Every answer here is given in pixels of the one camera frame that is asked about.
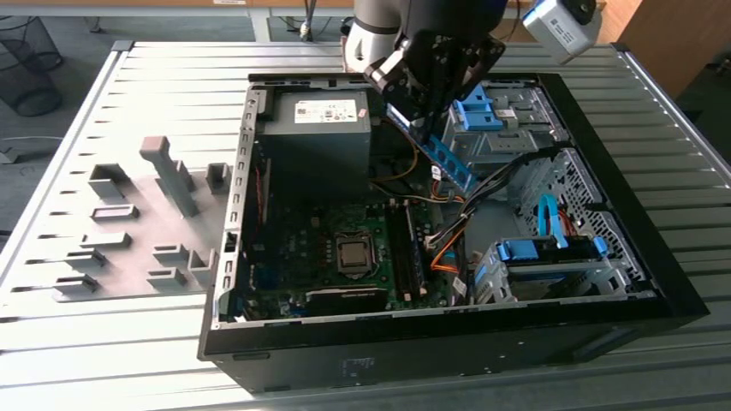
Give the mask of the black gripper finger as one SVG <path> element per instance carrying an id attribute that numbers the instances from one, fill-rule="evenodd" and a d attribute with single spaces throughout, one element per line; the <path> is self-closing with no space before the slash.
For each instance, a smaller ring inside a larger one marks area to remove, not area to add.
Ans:
<path id="1" fill-rule="evenodd" d="M 390 54 L 364 71 L 418 144 L 430 139 L 449 107 L 449 47 L 448 36 L 400 36 Z"/>
<path id="2" fill-rule="evenodd" d="M 441 97 L 441 124 L 454 100 L 464 100 L 504 53 L 504 43 L 493 36 L 480 40 L 450 38 L 445 47 L 445 77 Z"/>

